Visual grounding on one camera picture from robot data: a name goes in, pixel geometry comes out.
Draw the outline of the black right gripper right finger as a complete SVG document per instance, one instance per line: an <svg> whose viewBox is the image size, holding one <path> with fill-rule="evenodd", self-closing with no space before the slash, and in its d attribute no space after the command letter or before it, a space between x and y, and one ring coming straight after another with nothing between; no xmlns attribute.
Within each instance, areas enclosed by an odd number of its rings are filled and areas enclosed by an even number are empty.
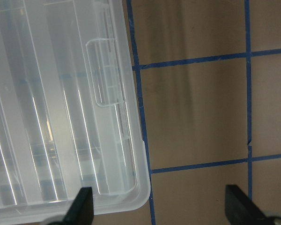
<svg viewBox="0 0 281 225"><path fill-rule="evenodd" d="M225 216L231 225L281 225L281 217L265 215L237 185L225 186Z"/></svg>

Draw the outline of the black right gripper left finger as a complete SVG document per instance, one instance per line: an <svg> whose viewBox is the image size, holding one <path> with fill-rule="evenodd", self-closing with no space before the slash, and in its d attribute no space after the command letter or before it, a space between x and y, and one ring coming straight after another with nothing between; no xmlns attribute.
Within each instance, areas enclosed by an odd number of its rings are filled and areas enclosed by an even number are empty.
<svg viewBox="0 0 281 225"><path fill-rule="evenodd" d="M82 187L65 215L45 220L46 225L91 225L94 220L92 187Z"/></svg>

